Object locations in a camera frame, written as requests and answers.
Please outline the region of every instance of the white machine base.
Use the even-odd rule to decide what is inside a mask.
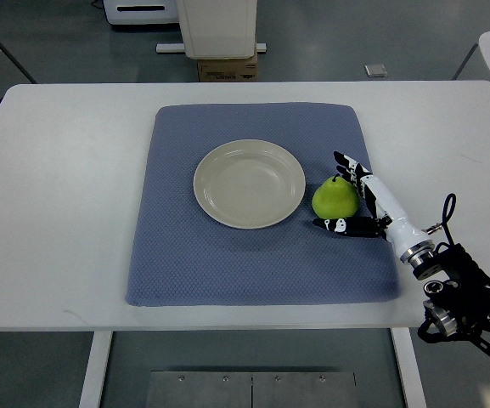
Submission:
[[[175,0],[104,0],[104,8],[113,26],[178,23]]]

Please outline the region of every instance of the small gray object on floor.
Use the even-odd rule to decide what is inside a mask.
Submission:
[[[364,65],[364,67],[369,78],[388,77],[388,71],[384,67],[384,64],[368,64]]]

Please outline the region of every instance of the black cable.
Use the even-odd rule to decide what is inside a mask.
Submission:
[[[450,193],[445,199],[445,203],[442,207],[442,228],[445,230],[445,235],[447,236],[448,244],[450,246],[454,245],[452,236],[450,235],[450,230],[448,229],[448,221],[454,214],[454,209],[456,208],[456,195]]]

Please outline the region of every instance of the chair leg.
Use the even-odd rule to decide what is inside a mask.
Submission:
[[[473,53],[475,52],[475,50],[478,46],[479,46],[479,44],[477,43],[477,44],[473,45],[473,47],[471,47],[471,49],[469,50],[469,53],[467,53],[467,55],[465,56],[464,62],[462,62],[462,64],[459,66],[458,70],[456,71],[456,73],[452,77],[453,81],[455,81],[458,78],[459,73],[464,69],[465,64],[467,64],[467,61],[469,61],[469,58],[471,58],[471,55],[473,55]]]

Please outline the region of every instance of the metal floor plate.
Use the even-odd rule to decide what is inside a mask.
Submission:
[[[357,408],[351,372],[152,371],[147,408]]]

